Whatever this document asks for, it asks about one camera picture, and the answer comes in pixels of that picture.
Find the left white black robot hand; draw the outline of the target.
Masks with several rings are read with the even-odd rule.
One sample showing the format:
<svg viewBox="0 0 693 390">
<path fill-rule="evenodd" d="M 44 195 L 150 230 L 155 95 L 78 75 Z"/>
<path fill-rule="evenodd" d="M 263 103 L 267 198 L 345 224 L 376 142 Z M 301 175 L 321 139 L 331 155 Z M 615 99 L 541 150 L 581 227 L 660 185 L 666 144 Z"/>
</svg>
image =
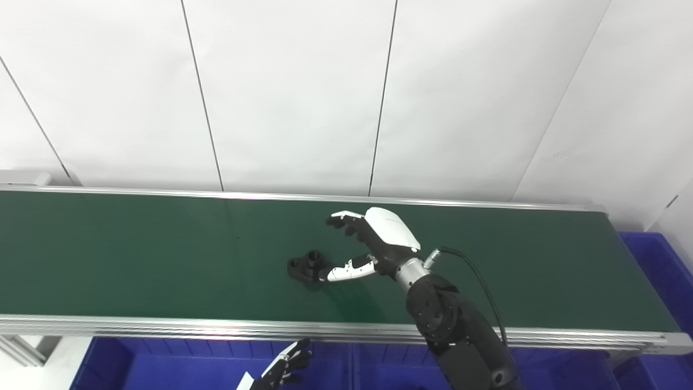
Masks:
<svg viewBox="0 0 693 390">
<path fill-rule="evenodd" d="M 299 382 L 301 379 L 294 372 L 309 366 L 313 358 L 311 344 L 310 338 L 293 342 L 272 360 L 259 378 L 255 379 L 245 372 L 236 388 L 278 389 L 284 384 Z"/>
</svg>

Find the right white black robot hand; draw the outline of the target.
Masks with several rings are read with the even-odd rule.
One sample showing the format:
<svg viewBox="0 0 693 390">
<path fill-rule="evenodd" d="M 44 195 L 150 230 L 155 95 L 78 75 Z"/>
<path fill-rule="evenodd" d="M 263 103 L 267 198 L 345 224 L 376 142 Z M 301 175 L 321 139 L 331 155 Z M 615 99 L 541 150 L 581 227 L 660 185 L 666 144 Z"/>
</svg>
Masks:
<svg viewBox="0 0 693 390">
<path fill-rule="evenodd" d="M 365 214 L 336 212 L 326 224 L 344 228 L 346 236 L 356 237 L 369 252 L 350 259 L 344 266 L 335 266 L 321 281 L 350 281 L 379 274 L 391 277 L 408 291 L 421 277 L 430 274 L 419 257 L 421 244 L 403 220 L 387 209 L 371 207 Z"/>
</svg>

